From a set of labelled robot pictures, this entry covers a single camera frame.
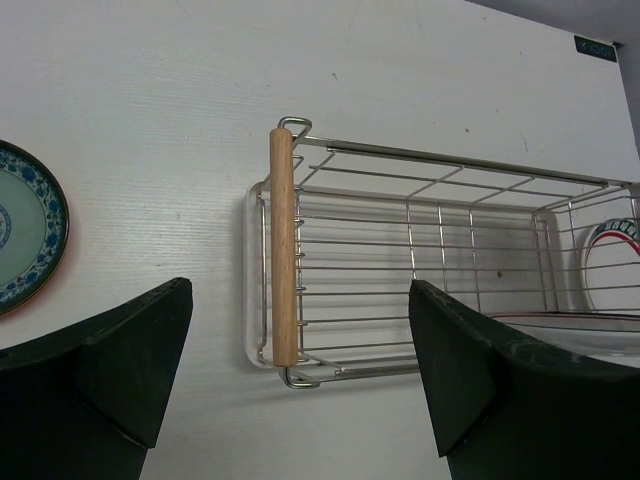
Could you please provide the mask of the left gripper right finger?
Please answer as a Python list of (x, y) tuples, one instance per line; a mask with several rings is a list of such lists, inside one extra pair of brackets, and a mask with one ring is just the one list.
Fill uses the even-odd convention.
[(409, 322), (455, 479), (635, 479), (639, 367), (513, 351), (518, 332), (424, 280)]

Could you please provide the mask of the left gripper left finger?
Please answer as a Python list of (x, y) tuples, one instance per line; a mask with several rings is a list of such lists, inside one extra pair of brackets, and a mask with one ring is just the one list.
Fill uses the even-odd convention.
[(192, 283), (178, 277), (2, 350), (2, 478), (139, 478), (192, 311)]

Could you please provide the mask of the orange plate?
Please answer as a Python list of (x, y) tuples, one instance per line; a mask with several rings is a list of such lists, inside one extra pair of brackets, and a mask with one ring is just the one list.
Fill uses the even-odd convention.
[(34, 311), (41, 309), (47, 302), (54, 298), (60, 288), (65, 284), (66, 273), (56, 272), (52, 277), (25, 302), (1, 314), (1, 322), (6, 323), (25, 315), (30, 315)]

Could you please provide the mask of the teal plate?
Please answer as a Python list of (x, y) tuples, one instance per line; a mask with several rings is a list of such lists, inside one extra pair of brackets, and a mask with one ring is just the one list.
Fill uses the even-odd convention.
[(26, 150), (1, 142), (1, 313), (30, 300), (51, 280), (70, 227), (65, 193)]

